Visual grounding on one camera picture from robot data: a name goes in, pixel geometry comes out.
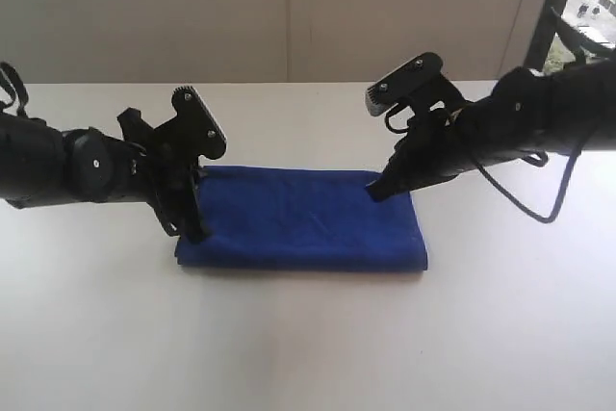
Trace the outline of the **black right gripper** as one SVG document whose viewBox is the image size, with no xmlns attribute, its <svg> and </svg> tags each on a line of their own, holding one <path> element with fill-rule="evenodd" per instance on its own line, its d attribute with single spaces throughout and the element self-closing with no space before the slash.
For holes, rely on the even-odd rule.
<svg viewBox="0 0 616 411">
<path fill-rule="evenodd" d="M 540 78 L 518 67 L 505 74 L 488 96 L 465 99 L 457 110 L 443 102 L 407 121 L 389 163 L 365 190 L 375 202 L 412 190 L 438 185 L 470 170 L 522 160 L 534 167 L 548 161 L 547 153 L 523 137 L 533 133 L 528 99 Z"/>
</svg>

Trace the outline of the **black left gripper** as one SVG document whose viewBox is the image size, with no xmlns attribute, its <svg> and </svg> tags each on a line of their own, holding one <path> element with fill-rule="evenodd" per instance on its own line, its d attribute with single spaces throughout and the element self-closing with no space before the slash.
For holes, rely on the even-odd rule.
<svg viewBox="0 0 616 411">
<path fill-rule="evenodd" d="M 185 233 L 192 244 L 211 232 L 200 209 L 205 173 L 178 160 L 170 146 L 154 141 L 154 129 L 133 108 L 120 125 L 134 139 L 115 139 L 89 127 L 63 132 L 64 191 L 73 202 L 142 202 L 168 233 Z"/>
</svg>

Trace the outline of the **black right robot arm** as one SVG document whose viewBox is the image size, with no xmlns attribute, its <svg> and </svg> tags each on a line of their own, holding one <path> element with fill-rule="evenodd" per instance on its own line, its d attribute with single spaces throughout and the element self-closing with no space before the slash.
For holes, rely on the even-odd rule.
<svg viewBox="0 0 616 411">
<path fill-rule="evenodd" d="M 372 116 L 413 114 L 367 192 L 375 201 L 446 183 L 467 171 L 546 153 L 615 146 L 615 63 L 572 65 L 542 76 L 516 67 L 490 93 L 466 99 L 424 53 L 370 86 Z"/>
</svg>

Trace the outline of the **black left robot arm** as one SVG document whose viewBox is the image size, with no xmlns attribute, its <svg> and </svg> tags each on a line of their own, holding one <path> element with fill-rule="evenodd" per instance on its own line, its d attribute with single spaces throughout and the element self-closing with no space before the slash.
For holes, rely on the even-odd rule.
<svg viewBox="0 0 616 411">
<path fill-rule="evenodd" d="M 15 209 L 72 203 L 147 204 L 165 232 L 198 244 L 211 234 L 198 204 L 198 161 L 130 108 L 122 136 L 60 131 L 39 118 L 1 116 L 1 197 Z"/>
</svg>

